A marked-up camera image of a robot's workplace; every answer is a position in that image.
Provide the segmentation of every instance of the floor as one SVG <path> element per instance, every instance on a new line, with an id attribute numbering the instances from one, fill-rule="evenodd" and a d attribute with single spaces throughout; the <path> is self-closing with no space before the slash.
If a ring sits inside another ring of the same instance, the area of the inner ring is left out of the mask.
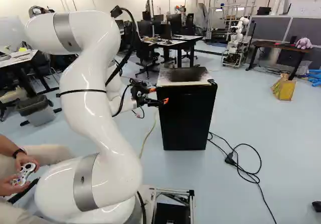
<path id="1" fill-rule="evenodd" d="M 220 56 L 197 55 L 197 63 L 206 66 L 218 83 L 210 129 L 231 145 L 247 143 L 260 153 L 261 187 L 278 224 L 321 223 L 321 214 L 311 208 L 313 200 L 321 199 L 318 137 L 321 88 L 299 80 L 292 101 L 279 101 L 270 90 L 277 76 L 253 70 L 247 72 L 245 67 L 221 67 Z M 135 61 L 135 57 L 130 58 L 124 69 L 125 76 L 138 72 Z M 149 81 L 155 83 L 155 80 L 153 76 Z M 47 96 L 55 107 L 59 106 L 54 92 Z M 208 144 L 205 151 L 164 151 L 157 109 L 144 107 L 144 110 L 143 120 L 130 111 L 115 118 L 137 154 L 156 118 L 156 127 L 141 159 L 144 184 L 194 189 L 196 223 L 273 223 L 257 186 L 242 180 L 226 165 L 217 148 Z M 63 113 L 57 114 L 53 122 L 37 128 L 20 127 L 22 120 L 18 114 L 11 114 L 0 123 L 0 132 L 21 146 L 56 143 L 70 147 L 79 156 L 95 152 L 89 140 L 71 131 Z M 215 138 L 214 142 L 228 151 L 221 140 Z M 259 164 L 256 155 L 247 148 L 241 148 L 239 153 L 244 168 L 255 171 Z"/>

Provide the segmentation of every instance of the silver metal ring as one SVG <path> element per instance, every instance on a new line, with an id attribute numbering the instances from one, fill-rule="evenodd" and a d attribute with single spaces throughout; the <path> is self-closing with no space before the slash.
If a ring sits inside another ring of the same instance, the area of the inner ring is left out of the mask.
<path id="1" fill-rule="evenodd" d="M 97 154 L 82 158 L 77 165 L 74 176 L 74 199 L 80 211 L 98 209 L 92 193 L 92 168 Z"/>
<path id="2" fill-rule="evenodd" d="M 69 52 L 81 52 L 70 27 L 69 13 L 54 14 L 54 28 L 63 47 Z"/>

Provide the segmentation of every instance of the tabletop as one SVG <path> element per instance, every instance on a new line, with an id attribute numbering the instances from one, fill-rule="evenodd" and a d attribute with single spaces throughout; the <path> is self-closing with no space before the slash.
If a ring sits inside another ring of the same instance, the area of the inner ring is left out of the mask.
<path id="1" fill-rule="evenodd" d="M 159 46 L 165 46 L 165 47 L 169 47 L 169 46 L 174 46 L 174 45 L 177 45 L 177 44 L 181 44 L 181 43 L 185 43 L 186 41 L 179 41 L 179 40 L 170 40 L 172 43 L 171 44 L 168 44 L 166 43 L 166 39 L 161 39 L 159 38 L 160 40 L 163 40 L 163 42 L 153 42 L 153 41 L 144 41 L 144 39 L 142 40 L 143 42 L 145 43 L 150 43 L 150 44 L 157 44 Z"/>
<path id="2" fill-rule="evenodd" d="M 38 50 L 28 50 L 26 52 L 14 52 L 8 60 L 0 61 L 0 68 L 30 61 Z"/>
<path id="3" fill-rule="evenodd" d="M 176 36 L 172 36 L 172 39 L 185 40 L 185 41 L 203 39 L 203 36 L 188 36 L 188 35 L 176 35 Z"/>
<path id="4" fill-rule="evenodd" d="M 290 51 L 304 52 L 304 53 L 310 52 L 310 49 L 299 49 L 296 47 L 275 45 L 275 42 L 271 42 L 271 41 L 255 41 L 252 44 L 256 47 L 271 47 L 271 48 L 279 48 L 279 49 L 283 49 L 283 50 L 290 50 Z"/>

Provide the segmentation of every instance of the power adapter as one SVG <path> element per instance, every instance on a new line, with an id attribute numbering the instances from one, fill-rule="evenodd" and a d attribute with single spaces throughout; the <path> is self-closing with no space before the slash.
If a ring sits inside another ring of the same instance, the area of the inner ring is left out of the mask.
<path id="1" fill-rule="evenodd" d="M 232 165 L 232 166 L 236 166 L 236 162 L 233 160 L 233 152 L 229 153 L 226 158 L 225 158 L 225 163 Z"/>

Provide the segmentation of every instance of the trash bin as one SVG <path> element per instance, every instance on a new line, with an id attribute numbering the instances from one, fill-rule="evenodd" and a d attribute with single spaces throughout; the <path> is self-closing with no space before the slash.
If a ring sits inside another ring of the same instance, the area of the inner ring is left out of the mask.
<path id="1" fill-rule="evenodd" d="M 20 101 L 17 111 L 25 117 L 33 126 L 40 126 L 55 118 L 53 104 L 45 95 L 39 95 Z"/>

